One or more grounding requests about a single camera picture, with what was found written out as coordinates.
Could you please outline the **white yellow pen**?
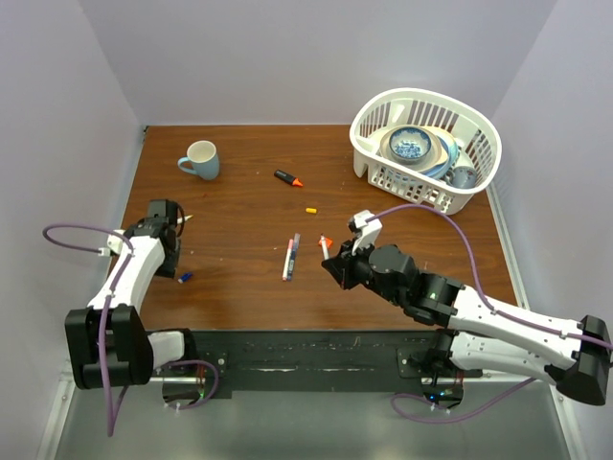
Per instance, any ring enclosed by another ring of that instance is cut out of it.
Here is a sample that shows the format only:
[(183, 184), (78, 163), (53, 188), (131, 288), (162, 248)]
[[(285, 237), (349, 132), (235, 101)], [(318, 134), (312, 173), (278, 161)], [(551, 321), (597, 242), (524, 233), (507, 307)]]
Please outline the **white yellow pen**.
[(177, 224), (185, 223), (185, 222), (189, 221), (192, 218), (193, 218), (193, 215), (187, 215), (187, 216), (185, 216), (183, 218), (180, 217), (180, 218), (177, 219)]

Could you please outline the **small blue white cap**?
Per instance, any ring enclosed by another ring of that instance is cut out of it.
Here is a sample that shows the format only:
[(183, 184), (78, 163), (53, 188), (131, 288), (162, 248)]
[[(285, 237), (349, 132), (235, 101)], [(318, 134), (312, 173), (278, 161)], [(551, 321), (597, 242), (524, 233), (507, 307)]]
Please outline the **small blue white cap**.
[(192, 278), (193, 274), (191, 272), (185, 273), (178, 278), (179, 284), (184, 284), (188, 282)]

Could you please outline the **dark blue pen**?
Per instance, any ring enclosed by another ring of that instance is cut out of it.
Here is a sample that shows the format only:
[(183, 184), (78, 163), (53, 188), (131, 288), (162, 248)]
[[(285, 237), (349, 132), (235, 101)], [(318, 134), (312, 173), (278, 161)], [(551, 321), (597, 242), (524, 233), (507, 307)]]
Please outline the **dark blue pen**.
[(300, 244), (300, 239), (301, 239), (301, 234), (300, 233), (296, 233), (294, 235), (292, 249), (291, 249), (291, 252), (290, 252), (290, 259), (289, 259), (289, 263), (288, 263), (287, 281), (291, 281), (292, 278), (293, 278), (293, 274), (294, 274), (294, 271), (295, 271), (295, 264), (296, 264), (297, 253), (298, 253), (299, 244)]

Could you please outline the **grey pen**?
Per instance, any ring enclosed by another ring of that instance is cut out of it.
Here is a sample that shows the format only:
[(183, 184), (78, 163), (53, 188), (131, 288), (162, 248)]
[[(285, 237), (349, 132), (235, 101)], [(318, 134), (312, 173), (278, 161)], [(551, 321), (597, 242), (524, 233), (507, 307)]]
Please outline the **grey pen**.
[(323, 260), (327, 260), (329, 258), (329, 239), (322, 234), (320, 236), (320, 245), (322, 248)]

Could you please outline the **white pink pen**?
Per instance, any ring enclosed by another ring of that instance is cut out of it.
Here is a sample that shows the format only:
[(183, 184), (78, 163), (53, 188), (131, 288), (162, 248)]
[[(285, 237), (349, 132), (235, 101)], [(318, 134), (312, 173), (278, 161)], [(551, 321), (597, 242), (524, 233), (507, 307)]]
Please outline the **white pink pen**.
[(293, 249), (293, 243), (294, 243), (294, 240), (293, 239), (289, 239), (288, 244), (287, 244), (287, 248), (286, 248), (286, 251), (285, 251), (284, 268), (283, 268), (283, 272), (282, 272), (282, 281), (286, 281), (287, 277), (288, 277), (289, 262), (290, 262), (290, 258), (291, 258), (291, 252), (292, 252), (292, 249)]

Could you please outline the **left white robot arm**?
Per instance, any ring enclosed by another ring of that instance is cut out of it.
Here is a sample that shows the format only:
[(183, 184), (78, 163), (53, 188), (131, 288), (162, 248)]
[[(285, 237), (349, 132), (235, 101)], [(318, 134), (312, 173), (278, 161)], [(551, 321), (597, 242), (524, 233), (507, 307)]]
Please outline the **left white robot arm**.
[(111, 387), (146, 384), (165, 365), (177, 376), (196, 369), (198, 352), (190, 330), (148, 332), (139, 314), (153, 277), (175, 276), (183, 227), (183, 208), (155, 199), (144, 218), (108, 238), (108, 249), (118, 260), (89, 305), (70, 310), (64, 323), (78, 388), (103, 387), (102, 355)]

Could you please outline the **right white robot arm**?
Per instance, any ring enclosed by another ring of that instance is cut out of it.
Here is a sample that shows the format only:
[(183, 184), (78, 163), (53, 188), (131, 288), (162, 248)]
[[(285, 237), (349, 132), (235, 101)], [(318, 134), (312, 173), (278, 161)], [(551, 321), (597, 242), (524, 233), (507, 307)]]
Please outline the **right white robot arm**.
[(321, 263), (342, 289), (362, 286), (447, 337), (426, 356), (440, 377), (454, 370), (495, 370), (545, 381), (579, 403), (606, 402), (611, 352), (605, 323), (563, 319), (481, 295), (456, 280), (418, 269), (395, 245), (353, 249)]

